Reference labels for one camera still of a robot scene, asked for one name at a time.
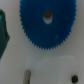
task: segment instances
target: white surface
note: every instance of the white surface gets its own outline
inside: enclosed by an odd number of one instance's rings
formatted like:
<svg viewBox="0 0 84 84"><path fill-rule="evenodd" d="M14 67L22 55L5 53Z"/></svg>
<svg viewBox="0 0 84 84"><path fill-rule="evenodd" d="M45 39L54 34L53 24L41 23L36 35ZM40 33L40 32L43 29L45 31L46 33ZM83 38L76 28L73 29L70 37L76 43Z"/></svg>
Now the white surface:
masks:
<svg viewBox="0 0 84 84"><path fill-rule="evenodd" d="M19 17L19 0L0 0L11 37L0 61L0 84L22 84L25 69L32 71L31 84L71 84L79 76L84 83L84 0L77 0L77 16L66 42L53 50L41 50L25 36Z"/></svg>

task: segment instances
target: dark green object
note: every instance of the dark green object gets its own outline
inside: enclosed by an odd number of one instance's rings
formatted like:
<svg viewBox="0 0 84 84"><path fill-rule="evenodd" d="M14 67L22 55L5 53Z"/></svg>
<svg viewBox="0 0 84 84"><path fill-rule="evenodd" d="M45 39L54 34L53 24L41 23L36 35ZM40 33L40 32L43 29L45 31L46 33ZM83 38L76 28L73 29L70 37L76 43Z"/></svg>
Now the dark green object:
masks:
<svg viewBox="0 0 84 84"><path fill-rule="evenodd" d="M6 30L5 13L0 10L0 59L9 41L9 35Z"/></svg>

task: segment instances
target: blue plastic gear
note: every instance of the blue plastic gear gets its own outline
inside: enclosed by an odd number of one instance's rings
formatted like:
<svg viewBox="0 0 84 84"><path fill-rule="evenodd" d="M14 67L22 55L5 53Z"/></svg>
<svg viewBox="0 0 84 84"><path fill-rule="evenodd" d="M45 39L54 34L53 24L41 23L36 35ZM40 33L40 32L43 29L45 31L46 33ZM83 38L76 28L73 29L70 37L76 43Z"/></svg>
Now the blue plastic gear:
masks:
<svg viewBox="0 0 84 84"><path fill-rule="evenodd" d="M26 35L40 48L53 48L65 41L76 16L76 0L21 0L20 16ZM46 10L53 13L52 23L43 21Z"/></svg>

